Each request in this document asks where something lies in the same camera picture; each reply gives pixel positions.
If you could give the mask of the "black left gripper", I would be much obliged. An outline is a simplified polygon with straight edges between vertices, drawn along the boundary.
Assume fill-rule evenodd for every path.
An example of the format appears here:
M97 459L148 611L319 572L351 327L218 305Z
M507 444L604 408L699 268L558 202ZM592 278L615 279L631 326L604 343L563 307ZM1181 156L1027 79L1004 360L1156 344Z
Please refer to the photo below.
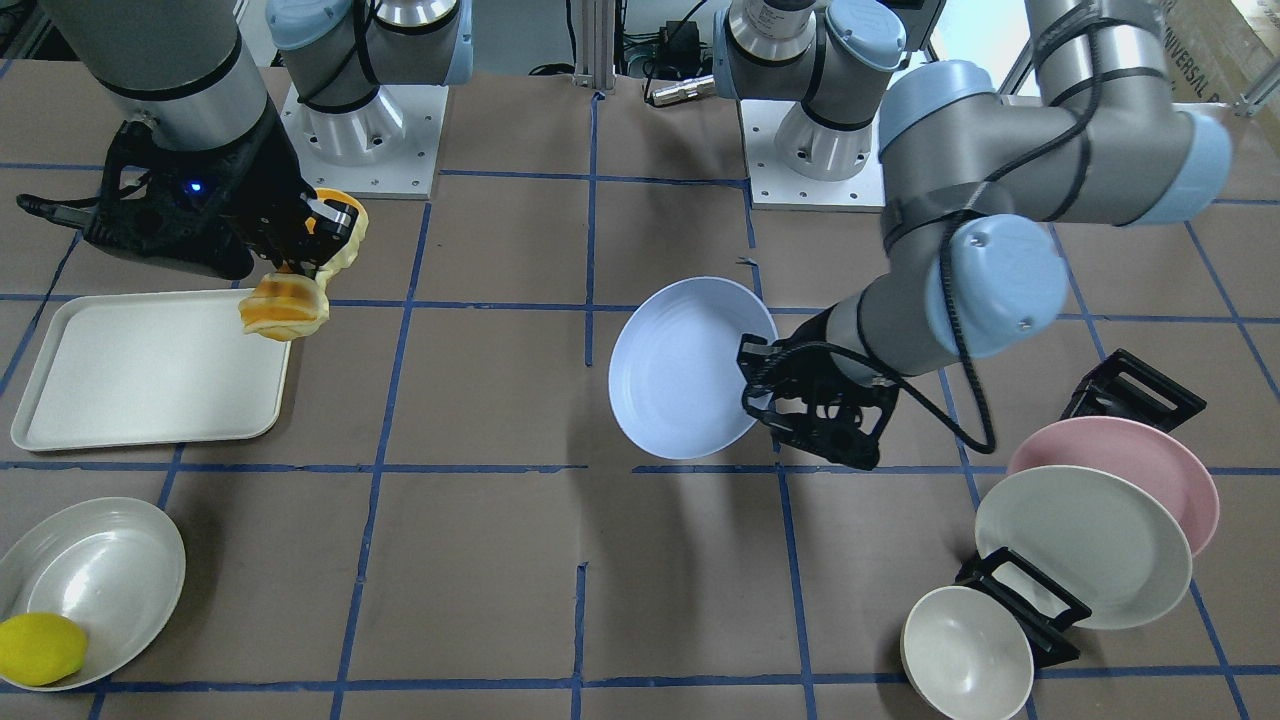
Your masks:
M863 355L827 341L833 311L810 318L786 340L740 337L742 410L781 445L872 470L881 462L881 437L899 388L859 384L837 365L837 359L859 363Z

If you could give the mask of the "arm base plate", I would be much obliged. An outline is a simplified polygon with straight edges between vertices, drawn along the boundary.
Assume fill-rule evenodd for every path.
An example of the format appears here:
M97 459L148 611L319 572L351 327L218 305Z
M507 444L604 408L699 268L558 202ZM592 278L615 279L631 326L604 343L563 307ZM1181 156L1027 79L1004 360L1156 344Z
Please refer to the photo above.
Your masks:
M742 100L742 146L756 208L878 213L884 182L877 127L838 132L814 126L796 102Z
M357 199L429 200L451 90L383 86L364 108L321 113L289 87L282 122L302 177Z

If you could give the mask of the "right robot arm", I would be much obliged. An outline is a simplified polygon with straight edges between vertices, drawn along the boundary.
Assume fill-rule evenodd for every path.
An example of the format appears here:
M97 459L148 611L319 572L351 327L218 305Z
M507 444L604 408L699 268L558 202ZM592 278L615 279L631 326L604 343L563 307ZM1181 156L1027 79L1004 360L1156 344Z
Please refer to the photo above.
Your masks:
M46 1L44 10L124 120L97 193L31 193L28 214L114 258L238 281L257 259L317 281L349 266L369 215L324 199L221 1ZM393 86L474 73L468 1L270 1L305 140L339 165L392 158L408 138Z

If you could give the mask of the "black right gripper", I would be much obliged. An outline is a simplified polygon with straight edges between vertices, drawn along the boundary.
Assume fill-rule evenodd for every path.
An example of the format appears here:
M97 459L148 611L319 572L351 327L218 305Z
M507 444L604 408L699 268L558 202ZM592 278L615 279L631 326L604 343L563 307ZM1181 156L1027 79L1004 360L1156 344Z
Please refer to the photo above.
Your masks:
M225 281L246 278L256 258L303 274L344 270L361 241L361 210L316 197L271 104L239 138L201 151L163 149L157 123L125 120L96 196L15 202L114 258Z

